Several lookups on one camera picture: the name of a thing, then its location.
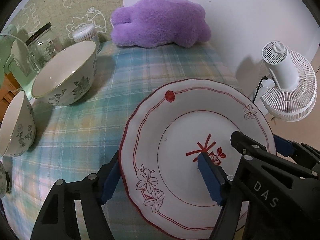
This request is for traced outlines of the plaid blue green tablecloth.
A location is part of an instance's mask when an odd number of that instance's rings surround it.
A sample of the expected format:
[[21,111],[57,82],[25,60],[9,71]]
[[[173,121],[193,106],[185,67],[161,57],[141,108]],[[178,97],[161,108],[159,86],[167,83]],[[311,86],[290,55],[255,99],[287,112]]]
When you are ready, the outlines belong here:
[[144,49],[118,48],[106,42],[97,57],[97,75],[85,96],[63,107],[34,102],[33,145],[20,157],[2,158],[12,176],[12,191],[2,203],[16,236],[31,237],[41,206],[58,179],[82,180],[111,160],[127,120],[144,98],[166,83],[188,78],[239,87],[208,44]]

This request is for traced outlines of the white floor fan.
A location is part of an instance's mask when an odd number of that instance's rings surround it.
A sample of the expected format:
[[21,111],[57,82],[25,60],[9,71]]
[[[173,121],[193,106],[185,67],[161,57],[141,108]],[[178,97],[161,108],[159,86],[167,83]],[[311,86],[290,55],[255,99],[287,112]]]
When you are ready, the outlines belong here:
[[269,72],[261,101],[270,114],[287,122],[307,117],[317,99],[317,78],[309,61],[279,41],[268,42],[262,58]]

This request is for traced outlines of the purple plush toy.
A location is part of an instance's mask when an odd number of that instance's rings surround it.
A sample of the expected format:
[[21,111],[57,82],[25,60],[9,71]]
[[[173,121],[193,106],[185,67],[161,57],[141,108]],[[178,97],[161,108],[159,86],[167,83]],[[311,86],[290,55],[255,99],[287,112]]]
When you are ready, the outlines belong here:
[[140,0],[112,12],[111,39],[120,47],[175,43],[190,48],[211,38],[205,16],[201,5],[188,0]]

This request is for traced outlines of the wooden headboard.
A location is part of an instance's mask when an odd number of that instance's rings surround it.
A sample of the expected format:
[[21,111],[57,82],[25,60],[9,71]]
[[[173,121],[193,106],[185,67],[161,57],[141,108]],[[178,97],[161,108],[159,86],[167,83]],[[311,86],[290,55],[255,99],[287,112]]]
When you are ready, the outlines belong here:
[[13,74],[5,74],[4,82],[0,90],[0,120],[2,121],[6,110],[15,95],[20,91],[20,84],[17,82]]

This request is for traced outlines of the red pattern white plate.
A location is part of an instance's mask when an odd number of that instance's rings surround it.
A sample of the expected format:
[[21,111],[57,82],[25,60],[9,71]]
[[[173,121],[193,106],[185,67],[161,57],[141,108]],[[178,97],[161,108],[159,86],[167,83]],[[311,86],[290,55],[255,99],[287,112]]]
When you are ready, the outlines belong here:
[[221,207],[197,166],[200,153],[234,175],[239,131],[276,153],[272,131],[248,97],[224,83],[186,79],[164,85],[129,118],[120,166],[129,199],[154,227],[178,239],[207,239]]

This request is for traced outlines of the green desk fan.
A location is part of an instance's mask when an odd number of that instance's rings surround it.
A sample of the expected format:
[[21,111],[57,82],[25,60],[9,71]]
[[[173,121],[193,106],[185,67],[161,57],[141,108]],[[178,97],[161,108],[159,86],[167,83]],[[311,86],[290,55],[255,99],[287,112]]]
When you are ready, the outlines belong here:
[[15,41],[17,34],[18,31],[14,24],[9,24],[1,32],[1,86],[5,74],[11,72],[20,84],[20,90],[24,90],[27,98],[31,99],[31,87],[35,74],[20,55],[21,47]]

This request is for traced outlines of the glass jar red lid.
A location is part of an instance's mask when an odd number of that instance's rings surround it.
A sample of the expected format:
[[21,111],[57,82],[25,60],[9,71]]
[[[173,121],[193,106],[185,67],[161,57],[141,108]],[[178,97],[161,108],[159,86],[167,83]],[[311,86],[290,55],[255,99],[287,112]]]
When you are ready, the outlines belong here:
[[29,51],[27,59],[37,71],[63,50],[62,43],[53,32],[50,22],[28,38],[26,45]]

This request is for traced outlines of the floral bowl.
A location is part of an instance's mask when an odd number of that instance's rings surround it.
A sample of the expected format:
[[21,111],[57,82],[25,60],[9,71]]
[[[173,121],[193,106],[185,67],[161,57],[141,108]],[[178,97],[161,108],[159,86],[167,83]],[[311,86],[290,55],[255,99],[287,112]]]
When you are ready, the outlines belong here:
[[34,80],[33,98],[51,105],[67,106],[81,99],[97,74],[97,45],[75,43],[54,56]]
[[1,123],[1,156],[22,155],[33,144],[35,135],[34,111],[25,91],[22,90],[9,104]]

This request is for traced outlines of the white cotton swab container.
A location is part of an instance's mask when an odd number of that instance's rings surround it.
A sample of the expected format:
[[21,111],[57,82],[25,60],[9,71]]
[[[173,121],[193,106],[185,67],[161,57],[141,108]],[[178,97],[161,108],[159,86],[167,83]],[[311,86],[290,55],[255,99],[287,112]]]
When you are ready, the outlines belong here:
[[91,40],[95,42],[97,46],[97,52],[101,50],[99,37],[93,23],[84,25],[81,28],[76,29],[76,31],[73,32],[73,40],[75,43]]

